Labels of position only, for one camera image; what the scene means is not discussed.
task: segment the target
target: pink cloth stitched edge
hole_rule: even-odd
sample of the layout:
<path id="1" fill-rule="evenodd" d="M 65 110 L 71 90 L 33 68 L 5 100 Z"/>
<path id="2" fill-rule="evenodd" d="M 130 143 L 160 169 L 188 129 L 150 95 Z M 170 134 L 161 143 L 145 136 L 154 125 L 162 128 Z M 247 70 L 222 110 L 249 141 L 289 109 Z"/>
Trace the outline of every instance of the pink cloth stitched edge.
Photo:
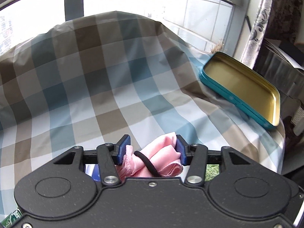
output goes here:
<path id="1" fill-rule="evenodd" d="M 183 166 L 180 162 L 180 153 L 175 151 L 175 132 L 161 135 L 140 152 L 144 154 L 163 177 L 174 177 L 179 175 Z M 126 177 L 152 177 L 142 160 L 133 154 L 133 147 L 126 146 L 126 154 L 123 164 L 116 166 L 121 180 Z"/>

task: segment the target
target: checkered tablecloth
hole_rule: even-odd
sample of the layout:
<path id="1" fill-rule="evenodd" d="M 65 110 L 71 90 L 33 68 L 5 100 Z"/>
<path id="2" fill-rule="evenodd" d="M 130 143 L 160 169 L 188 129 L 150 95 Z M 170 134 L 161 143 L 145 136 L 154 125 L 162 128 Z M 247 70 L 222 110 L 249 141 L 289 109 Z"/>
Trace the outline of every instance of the checkered tablecloth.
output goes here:
<path id="1" fill-rule="evenodd" d="M 280 171 L 284 128 L 267 132 L 205 87 L 209 59 L 160 22 L 123 12 L 55 26 L 0 57 L 0 219 L 17 181 L 74 145 L 131 136 L 134 149 L 175 131 L 230 145 Z"/>

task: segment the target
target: black hair tie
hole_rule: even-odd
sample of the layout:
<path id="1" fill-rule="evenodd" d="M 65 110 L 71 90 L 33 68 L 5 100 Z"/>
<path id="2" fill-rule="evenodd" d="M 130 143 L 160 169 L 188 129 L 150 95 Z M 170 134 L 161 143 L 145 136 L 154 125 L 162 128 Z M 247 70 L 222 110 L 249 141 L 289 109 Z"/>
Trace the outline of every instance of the black hair tie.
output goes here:
<path id="1" fill-rule="evenodd" d="M 152 174 L 152 176 L 154 177 L 162 177 L 157 170 L 155 169 L 154 165 L 151 163 L 151 161 L 144 155 L 142 154 L 140 151 L 135 151 L 134 155 L 136 157 L 139 157 L 143 163 L 145 164 L 145 166 L 147 167 L 148 171 Z"/>

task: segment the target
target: green fuzzy cloth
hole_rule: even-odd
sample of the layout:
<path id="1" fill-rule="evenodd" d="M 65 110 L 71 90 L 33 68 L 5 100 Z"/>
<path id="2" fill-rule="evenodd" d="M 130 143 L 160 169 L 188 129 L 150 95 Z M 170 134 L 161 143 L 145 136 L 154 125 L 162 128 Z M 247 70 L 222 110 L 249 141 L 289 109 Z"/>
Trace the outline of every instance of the green fuzzy cloth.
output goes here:
<path id="1" fill-rule="evenodd" d="M 218 164 L 207 164 L 205 181 L 212 180 L 218 174 L 219 174 L 219 165 Z"/>

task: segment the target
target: screw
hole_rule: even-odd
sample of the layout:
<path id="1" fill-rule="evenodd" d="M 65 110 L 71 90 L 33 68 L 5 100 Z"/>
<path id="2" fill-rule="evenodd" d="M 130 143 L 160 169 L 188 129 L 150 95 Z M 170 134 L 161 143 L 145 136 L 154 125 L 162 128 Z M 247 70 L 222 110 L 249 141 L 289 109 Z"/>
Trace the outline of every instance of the screw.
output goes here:
<path id="1" fill-rule="evenodd" d="M 32 226 L 30 224 L 28 224 L 28 223 L 24 223 L 22 225 L 22 228 L 32 228 Z"/>
<path id="2" fill-rule="evenodd" d="M 116 176 L 106 176 L 103 181 L 106 183 L 106 184 L 115 184 L 117 183 L 119 180 L 118 180 L 118 177 Z"/>
<path id="3" fill-rule="evenodd" d="M 187 177 L 187 181 L 189 183 L 195 184 L 195 183 L 200 183 L 201 181 L 203 181 L 203 179 L 199 176 L 189 176 Z"/>
<path id="4" fill-rule="evenodd" d="M 150 187 L 155 187 L 156 185 L 157 185 L 156 182 L 150 182 L 150 183 L 149 183 L 149 186 L 150 186 Z"/>

